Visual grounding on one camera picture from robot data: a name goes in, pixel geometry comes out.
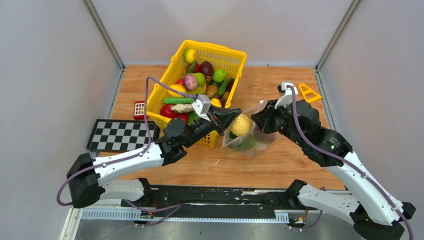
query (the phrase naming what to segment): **yellow fruit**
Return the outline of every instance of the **yellow fruit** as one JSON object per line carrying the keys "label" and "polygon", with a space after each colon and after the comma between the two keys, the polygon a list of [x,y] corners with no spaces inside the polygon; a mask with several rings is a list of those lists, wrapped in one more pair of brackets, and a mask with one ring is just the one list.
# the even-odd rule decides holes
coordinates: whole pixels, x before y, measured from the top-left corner
{"label": "yellow fruit", "polygon": [[244,137],[251,130],[251,120],[242,113],[235,118],[231,126],[229,126],[229,129],[234,135]]}
{"label": "yellow fruit", "polygon": [[[177,91],[180,91],[180,92],[182,92],[183,94],[186,94],[187,93],[187,90],[184,88],[184,86],[183,85],[181,85],[181,84],[174,84],[174,85],[170,85],[169,86],[170,88],[172,88],[172,89],[174,89],[174,90],[177,90]],[[169,89],[167,89],[167,91],[168,91],[168,94],[171,96],[171,97],[173,97],[173,98],[182,98],[183,96],[181,96],[180,94],[178,94],[178,93],[176,93],[176,92],[173,92],[173,91],[171,91],[171,90],[169,90]]]}
{"label": "yellow fruit", "polygon": [[198,59],[198,53],[195,49],[189,48],[184,51],[184,62],[192,64],[194,60]]}
{"label": "yellow fruit", "polygon": [[212,104],[212,105],[214,105],[215,107],[218,107],[218,108],[222,108],[223,107],[221,105],[221,101],[219,99],[217,99],[217,98],[212,98],[210,100],[210,104]]}

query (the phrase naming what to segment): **checkerboard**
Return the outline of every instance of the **checkerboard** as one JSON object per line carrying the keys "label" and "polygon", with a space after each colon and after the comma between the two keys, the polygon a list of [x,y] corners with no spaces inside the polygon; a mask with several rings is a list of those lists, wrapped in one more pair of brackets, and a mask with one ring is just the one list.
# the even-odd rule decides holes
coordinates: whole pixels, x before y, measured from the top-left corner
{"label": "checkerboard", "polygon": [[[159,127],[148,122],[152,142],[159,137]],[[97,119],[87,149],[94,152],[127,152],[148,143],[144,121]]]}

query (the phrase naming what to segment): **yellow basket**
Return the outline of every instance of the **yellow basket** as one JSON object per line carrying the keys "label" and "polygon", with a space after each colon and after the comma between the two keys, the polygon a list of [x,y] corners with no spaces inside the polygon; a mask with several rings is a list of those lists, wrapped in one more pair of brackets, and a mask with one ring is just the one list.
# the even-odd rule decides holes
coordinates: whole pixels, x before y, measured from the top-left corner
{"label": "yellow basket", "polygon": [[[201,64],[203,61],[209,61],[214,69],[224,69],[227,72],[227,78],[234,78],[234,84],[225,108],[231,105],[231,99],[236,91],[239,79],[242,76],[242,69],[245,66],[247,54],[242,51],[229,49],[228,47],[192,40],[185,40],[179,46],[176,54],[171,57],[171,62],[163,74],[160,81],[166,85],[173,85],[186,74],[187,64],[184,62],[183,54],[186,49],[195,49],[197,52],[197,62]],[[163,130],[171,120],[171,118],[161,116],[161,108],[165,105],[164,98],[168,98],[168,92],[159,84],[154,85],[153,92],[147,100],[147,115],[152,119],[161,130]],[[217,142],[219,134],[216,131],[211,132],[197,144],[213,149]]]}

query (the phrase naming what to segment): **wooden tabletop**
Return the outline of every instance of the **wooden tabletop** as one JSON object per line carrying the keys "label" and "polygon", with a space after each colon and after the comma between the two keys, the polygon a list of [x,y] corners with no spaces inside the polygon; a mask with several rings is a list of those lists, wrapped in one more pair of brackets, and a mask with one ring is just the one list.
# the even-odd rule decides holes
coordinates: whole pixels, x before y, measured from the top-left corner
{"label": "wooden tabletop", "polygon": [[[134,102],[144,100],[146,77],[160,79],[166,68],[163,65],[128,66],[112,119],[133,120]],[[260,100],[278,99],[277,85],[283,81],[292,81],[296,85],[305,83],[318,92],[312,68],[245,67],[231,107],[246,110]],[[149,93],[153,86],[153,82],[149,84]],[[314,102],[312,106],[319,110],[321,124],[327,127],[322,102]],[[195,144],[186,149],[186,157],[174,164],[144,169],[122,179],[142,177],[150,184],[253,188],[287,188],[294,179],[300,179],[317,188],[344,189],[335,176],[304,156],[297,145],[279,134],[276,137],[266,151],[254,158],[228,148],[221,149],[220,137],[215,149]]]}

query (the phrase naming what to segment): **white backdrop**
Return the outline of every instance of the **white backdrop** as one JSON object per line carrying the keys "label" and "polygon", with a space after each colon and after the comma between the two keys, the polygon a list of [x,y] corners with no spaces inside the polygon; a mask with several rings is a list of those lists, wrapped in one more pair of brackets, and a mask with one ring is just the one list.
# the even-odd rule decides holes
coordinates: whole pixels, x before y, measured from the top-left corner
{"label": "white backdrop", "polygon": [[315,65],[351,0],[93,0],[124,64],[168,64],[191,39],[246,65]]}
{"label": "white backdrop", "polygon": [[322,69],[338,129],[424,236],[424,2],[363,0]]}
{"label": "white backdrop", "polygon": [[57,240],[69,207],[56,192],[107,117],[119,69],[81,0],[0,6],[0,239]]}

